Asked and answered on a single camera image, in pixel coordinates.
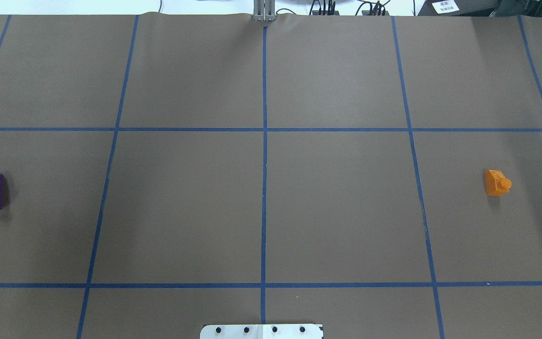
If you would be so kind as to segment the white pedestal base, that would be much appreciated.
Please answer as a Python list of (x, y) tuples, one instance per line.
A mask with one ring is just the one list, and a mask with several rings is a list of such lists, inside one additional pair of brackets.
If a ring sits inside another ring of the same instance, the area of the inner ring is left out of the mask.
[(200, 339), (323, 339), (321, 324), (213, 324), (202, 328)]

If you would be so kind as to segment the orange trapezoid block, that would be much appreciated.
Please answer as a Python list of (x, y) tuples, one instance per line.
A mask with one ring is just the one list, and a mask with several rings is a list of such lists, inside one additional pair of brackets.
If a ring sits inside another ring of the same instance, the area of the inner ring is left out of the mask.
[(485, 191), (488, 196), (500, 197), (509, 193), (512, 181), (502, 171), (486, 170), (484, 172)]

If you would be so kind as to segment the aluminium frame post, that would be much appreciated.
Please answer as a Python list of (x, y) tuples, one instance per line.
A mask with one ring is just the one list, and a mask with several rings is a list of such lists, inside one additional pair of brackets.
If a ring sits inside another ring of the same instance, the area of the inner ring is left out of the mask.
[(275, 21), (277, 14), (275, 0), (253, 0), (253, 20), (255, 22)]

